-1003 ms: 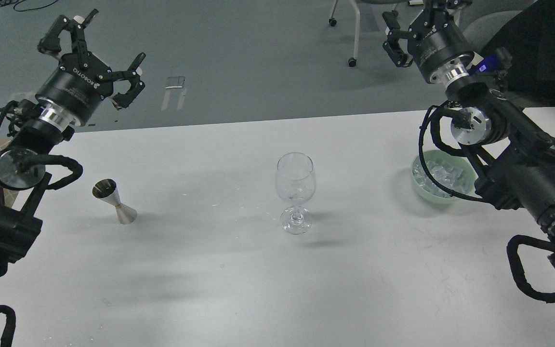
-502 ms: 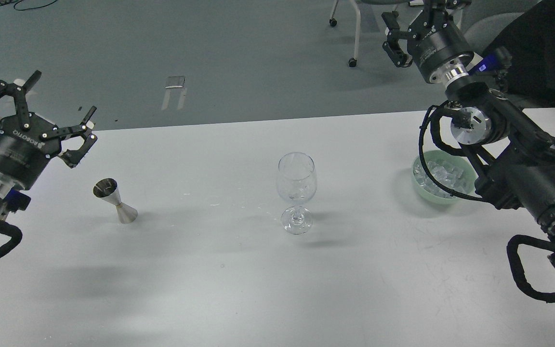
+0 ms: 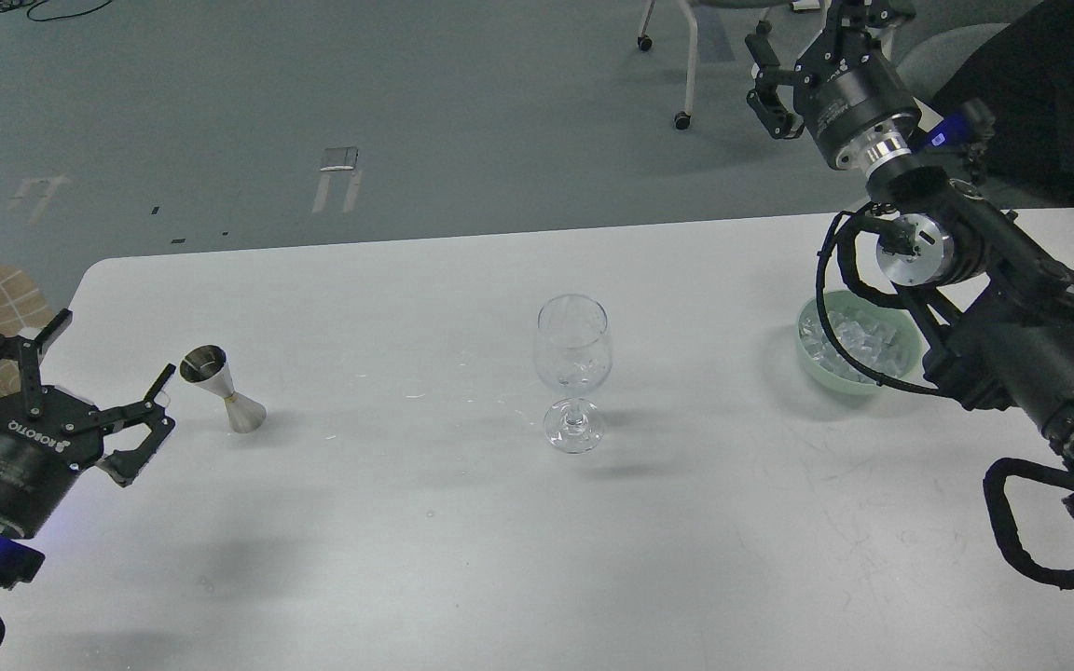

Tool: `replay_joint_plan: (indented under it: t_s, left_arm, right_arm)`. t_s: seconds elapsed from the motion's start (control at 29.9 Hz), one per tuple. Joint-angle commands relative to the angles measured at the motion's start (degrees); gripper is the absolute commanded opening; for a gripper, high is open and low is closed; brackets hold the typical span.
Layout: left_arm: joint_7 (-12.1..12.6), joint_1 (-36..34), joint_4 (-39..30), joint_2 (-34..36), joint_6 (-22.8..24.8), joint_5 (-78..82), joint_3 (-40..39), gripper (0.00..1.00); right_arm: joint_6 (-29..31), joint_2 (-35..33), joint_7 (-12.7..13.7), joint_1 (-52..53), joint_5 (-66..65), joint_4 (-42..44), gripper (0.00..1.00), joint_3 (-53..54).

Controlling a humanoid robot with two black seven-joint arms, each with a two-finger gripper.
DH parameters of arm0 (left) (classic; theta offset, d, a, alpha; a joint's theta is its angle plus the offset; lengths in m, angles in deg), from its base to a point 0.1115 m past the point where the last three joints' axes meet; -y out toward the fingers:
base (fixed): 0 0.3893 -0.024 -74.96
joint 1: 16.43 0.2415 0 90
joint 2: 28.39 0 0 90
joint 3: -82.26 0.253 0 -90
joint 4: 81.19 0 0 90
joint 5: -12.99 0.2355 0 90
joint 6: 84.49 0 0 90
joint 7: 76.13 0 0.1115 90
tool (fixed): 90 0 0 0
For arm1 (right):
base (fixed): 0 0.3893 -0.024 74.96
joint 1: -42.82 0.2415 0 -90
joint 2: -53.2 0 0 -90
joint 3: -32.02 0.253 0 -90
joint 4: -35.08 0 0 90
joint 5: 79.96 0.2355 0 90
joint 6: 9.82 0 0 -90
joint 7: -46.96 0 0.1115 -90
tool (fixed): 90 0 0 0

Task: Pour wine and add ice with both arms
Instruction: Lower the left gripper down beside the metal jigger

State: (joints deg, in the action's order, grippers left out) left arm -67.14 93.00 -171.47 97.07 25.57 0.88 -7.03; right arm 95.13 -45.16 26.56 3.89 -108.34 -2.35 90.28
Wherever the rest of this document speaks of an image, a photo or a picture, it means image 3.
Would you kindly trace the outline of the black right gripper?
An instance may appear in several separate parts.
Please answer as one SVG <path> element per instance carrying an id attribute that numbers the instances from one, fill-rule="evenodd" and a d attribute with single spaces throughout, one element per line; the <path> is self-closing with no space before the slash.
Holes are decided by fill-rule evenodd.
<path id="1" fill-rule="evenodd" d="M 806 127 L 828 166 L 850 170 L 859 161 L 854 144 L 861 137 L 895 131 L 908 140 L 919 126 L 919 105 L 892 68 L 895 34 L 916 17 L 916 5 L 821 1 L 819 8 L 819 44 L 794 65 L 780 63 L 767 34 L 745 37 L 754 62 L 746 102 L 770 137 L 797 138 Z M 869 43 L 851 43 L 854 34 Z M 794 88 L 801 117 L 781 100 L 780 88 Z"/>

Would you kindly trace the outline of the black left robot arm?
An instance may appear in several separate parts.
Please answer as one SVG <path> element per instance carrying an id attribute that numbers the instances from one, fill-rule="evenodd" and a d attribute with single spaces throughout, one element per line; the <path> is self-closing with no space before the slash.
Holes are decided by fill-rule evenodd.
<path id="1" fill-rule="evenodd" d="M 107 409 L 44 385 L 43 353 L 71 318 L 61 310 L 33 336 L 0 333 L 0 589 L 34 580 L 46 558 L 26 542 L 81 475 L 98 467 L 127 487 L 174 429 L 158 402 L 174 365 L 141 400 Z M 0 646 L 5 630 L 0 617 Z"/>

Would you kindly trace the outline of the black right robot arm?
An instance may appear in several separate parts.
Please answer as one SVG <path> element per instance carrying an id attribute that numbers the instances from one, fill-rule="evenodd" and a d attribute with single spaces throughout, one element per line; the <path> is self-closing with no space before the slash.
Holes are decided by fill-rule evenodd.
<path id="1" fill-rule="evenodd" d="M 868 203 L 837 213 L 819 247 L 819 326 L 834 338 L 824 285 L 841 281 L 879 308 L 908 313 L 928 351 L 924 385 L 834 351 L 875 385 L 958 402 L 966 409 L 1024 409 L 1062 461 L 1053 468 L 998 460 L 982 488 L 1003 559 L 1033 582 L 1074 590 L 1074 569 L 1045 568 L 1020 543 L 1005 487 L 1011 477 L 1065 488 L 1074 519 L 1074 269 L 1057 262 L 976 183 L 950 178 L 929 154 L 973 162 L 992 133 L 979 101 L 944 118 L 921 112 L 884 54 L 884 34 L 914 17 L 908 1 L 830 1 L 796 62 L 780 63 L 763 19 L 746 35 L 754 60 L 750 110 L 773 138 L 808 132 L 834 170 L 863 171 Z"/>

